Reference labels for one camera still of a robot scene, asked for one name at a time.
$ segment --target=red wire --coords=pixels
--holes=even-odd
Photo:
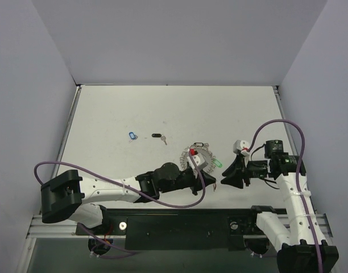
[[[113,225],[111,224],[111,225],[110,225],[110,230],[105,234],[104,240],[106,240],[106,236],[109,235],[109,234],[111,234],[112,231],[113,231]]]

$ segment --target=key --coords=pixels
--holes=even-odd
[[[165,135],[162,135],[160,139],[165,143],[165,145],[168,145]]]

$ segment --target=purple cable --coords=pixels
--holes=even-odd
[[[267,125],[269,124],[272,124],[272,123],[276,123],[276,122],[282,122],[282,123],[288,123],[292,126],[294,126],[299,134],[300,134],[300,137],[301,137],[301,148],[300,148],[300,153],[299,153],[299,160],[298,160],[298,163],[297,163],[297,168],[296,168],[296,172],[295,172],[295,181],[296,181],[296,185],[297,185],[297,190],[298,192],[301,192],[301,187],[300,187],[300,183],[299,183],[299,173],[300,173],[300,166],[301,166],[301,162],[302,162],[302,159],[303,159],[303,154],[304,154],[304,148],[305,148],[305,137],[304,137],[304,133],[303,131],[300,129],[300,127],[292,122],[292,121],[289,121],[287,119],[273,119],[271,121],[268,121],[268,122],[265,122],[264,124],[262,124],[258,129],[257,131],[255,132],[255,135],[254,135],[254,138],[252,139],[252,143],[251,143],[251,146],[250,148],[248,149],[248,151],[250,152],[251,149],[254,147],[255,145],[255,141],[256,141],[256,138],[258,137],[258,134],[260,133],[260,131]],[[322,265],[322,255],[321,255],[321,249],[320,249],[320,246],[318,244],[318,239],[317,239],[317,234],[316,234],[316,230],[314,229],[314,225],[313,225],[313,222],[312,222],[312,219],[311,217],[309,216],[309,208],[306,204],[306,201],[305,201],[305,197],[303,195],[300,195],[300,198],[302,200],[302,203],[303,203],[303,206],[304,206],[304,210],[307,214],[307,219],[308,219],[308,223],[309,223],[309,226],[310,226],[310,230],[312,232],[312,236],[313,236],[313,240],[314,240],[314,245],[316,247],[316,253],[317,253],[317,261],[318,261],[318,272],[319,273],[323,273],[323,265]]]
[[[91,251],[94,251],[94,249],[102,245],[103,243],[92,247]],[[100,258],[100,259],[122,259],[122,258],[127,258],[127,257],[131,257],[135,255],[135,254],[128,254],[128,255],[120,255],[120,256],[103,256],[103,255],[98,255],[97,253],[94,253],[94,254],[96,255],[97,258]]]
[[[159,201],[159,200],[156,200],[156,199],[152,198],[151,196],[146,195],[145,193],[142,193],[141,191],[139,191],[139,190],[137,190],[137,189],[135,189],[135,188],[133,188],[133,187],[130,187],[130,186],[128,186],[128,185],[125,185],[125,188],[126,188],[126,189],[129,189],[129,190],[131,190],[131,191],[133,191],[133,192],[136,192],[137,194],[139,194],[139,195],[141,195],[141,196],[143,196],[143,197],[145,197],[145,198],[147,198],[147,199],[149,199],[149,200],[151,200],[151,201],[153,201],[153,202],[155,202],[155,203],[158,203],[158,204],[163,205],[163,206],[168,206],[169,208],[175,208],[175,209],[188,209],[188,208],[191,208],[191,207],[193,207],[193,206],[198,205],[200,202],[202,202],[202,200],[204,199],[204,196],[205,196],[205,194],[206,194],[206,184],[204,183],[204,179],[203,179],[203,176],[202,176],[202,174],[201,174],[201,171],[199,170],[198,166],[197,166],[196,163],[194,162],[194,159],[193,159],[192,155],[191,155],[190,153],[188,153],[188,155],[189,155],[189,158],[190,158],[190,160],[192,161],[193,165],[195,166],[196,171],[197,171],[197,173],[198,173],[198,176],[199,176],[199,178],[200,178],[200,180],[201,180],[201,183],[202,183],[202,188],[203,188],[202,196],[201,196],[201,198],[199,198],[198,201],[196,201],[196,202],[194,202],[194,203],[192,203],[192,204],[190,204],[190,205],[184,205],[184,206],[171,205],[171,204],[167,204],[167,203],[161,202],[161,201]],[[124,187],[124,185],[123,185],[122,183],[117,182],[117,181],[114,181],[114,180],[109,179],[109,178],[106,178],[106,177],[104,177],[104,176],[101,176],[101,175],[99,175],[99,174],[97,174],[97,173],[94,173],[94,172],[92,172],[92,171],[90,171],[90,170],[88,170],[88,169],[86,169],[86,168],[82,168],[82,167],[80,167],[80,166],[77,166],[77,165],[74,165],[74,164],[71,164],[71,163],[60,162],[60,161],[43,161],[43,162],[38,163],[38,164],[35,166],[35,168],[34,168],[34,175],[35,175],[35,178],[37,179],[37,181],[38,181],[41,185],[43,185],[44,183],[42,182],[42,180],[40,179],[40,177],[39,177],[39,175],[38,175],[38,167],[41,166],[41,165],[46,165],[46,164],[64,165],[64,166],[72,167],[72,168],[75,168],[75,169],[79,169],[79,170],[81,170],[81,171],[83,171],[83,172],[86,172],[86,173],[88,173],[88,174],[90,174],[90,175],[93,175],[93,176],[96,177],[96,178],[99,178],[99,179],[101,179],[101,180],[107,181],[107,182],[109,182],[109,183],[115,184],[115,185],[120,186],[120,187]]]

